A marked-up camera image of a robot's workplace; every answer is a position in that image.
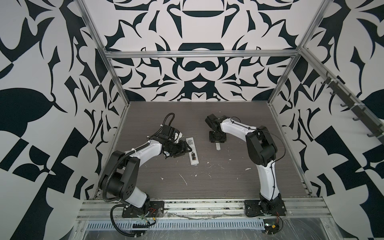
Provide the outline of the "AAA battery black gold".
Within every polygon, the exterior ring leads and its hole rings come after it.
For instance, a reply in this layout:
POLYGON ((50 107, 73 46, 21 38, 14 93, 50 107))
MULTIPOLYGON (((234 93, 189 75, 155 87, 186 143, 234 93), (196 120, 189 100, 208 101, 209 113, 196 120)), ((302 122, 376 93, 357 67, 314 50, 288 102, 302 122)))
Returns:
POLYGON ((191 157, 192 157, 192 160, 193 160, 193 161, 195 161, 195 160, 197 159, 195 153, 191 153, 191 157))

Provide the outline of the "white remote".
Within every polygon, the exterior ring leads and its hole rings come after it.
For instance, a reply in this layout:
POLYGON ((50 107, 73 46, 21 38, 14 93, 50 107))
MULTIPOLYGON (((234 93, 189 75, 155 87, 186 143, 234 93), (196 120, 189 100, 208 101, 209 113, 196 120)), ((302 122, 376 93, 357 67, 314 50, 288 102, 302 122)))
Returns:
POLYGON ((194 138, 186 138, 186 142, 188 143, 188 145, 192 148, 192 151, 189 152, 189 157, 190 157, 190 163, 192 166, 195 166, 195 165, 198 165, 199 164, 199 158, 198 158, 198 154, 197 154, 197 150, 196 150, 196 145, 195 145, 195 141, 194 141, 194 138), (192 160, 192 157, 191 157, 191 153, 195 153, 196 154, 196 160, 193 161, 192 160))

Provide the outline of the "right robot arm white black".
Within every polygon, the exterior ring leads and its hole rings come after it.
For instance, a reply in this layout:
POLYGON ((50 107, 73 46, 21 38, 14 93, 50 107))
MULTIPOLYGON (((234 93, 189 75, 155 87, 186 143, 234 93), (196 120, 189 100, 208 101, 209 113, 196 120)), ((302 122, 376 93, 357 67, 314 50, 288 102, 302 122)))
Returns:
POLYGON ((247 144, 250 160, 257 166, 260 179, 260 201, 257 208, 252 209, 257 216, 259 214, 276 214, 283 200, 277 186, 275 165, 278 148, 269 130, 264 127, 253 127, 242 124, 228 116, 216 117, 211 114, 206 117, 205 122, 212 129, 209 132, 210 142, 224 143, 227 134, 233 135, 247 144))

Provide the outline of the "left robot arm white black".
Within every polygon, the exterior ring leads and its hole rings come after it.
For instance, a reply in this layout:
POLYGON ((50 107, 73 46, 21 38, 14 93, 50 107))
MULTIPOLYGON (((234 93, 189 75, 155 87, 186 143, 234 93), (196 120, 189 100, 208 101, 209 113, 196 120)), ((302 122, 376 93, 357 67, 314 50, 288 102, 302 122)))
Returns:
POLYGON ((140 166, 161 154, 166 158, 177 158, 192 152, 182 136, 176 128, 161 125, 143 145, 127 152, 113 152, 99 180, 103 201, 143 208, 150 198, 137 187, 140 166))

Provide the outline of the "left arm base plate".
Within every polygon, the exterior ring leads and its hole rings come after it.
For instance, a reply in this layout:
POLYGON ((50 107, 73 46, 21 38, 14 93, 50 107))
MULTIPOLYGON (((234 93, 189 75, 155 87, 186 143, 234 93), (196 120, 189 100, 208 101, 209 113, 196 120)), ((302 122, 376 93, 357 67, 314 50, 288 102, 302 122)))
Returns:
POLYGON ((158 214, 164 212, 165 202, 164 201, 146 201, 141 208, 135 206, 124 207, 123 218, 136 218, 144 215, 145 217, 156 217, 158 214))

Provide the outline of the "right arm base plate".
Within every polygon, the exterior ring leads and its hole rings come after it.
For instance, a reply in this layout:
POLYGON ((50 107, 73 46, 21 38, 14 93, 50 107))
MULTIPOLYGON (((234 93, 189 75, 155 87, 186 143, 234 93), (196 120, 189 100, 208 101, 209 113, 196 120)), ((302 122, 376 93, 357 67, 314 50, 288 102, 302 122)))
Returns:
POLYGON ((247 217, 259 217, 259 216, 285 216, 286 206, 283 200, 274 199, 272 201, 267 200, 245 200, 245 215, 247 217))

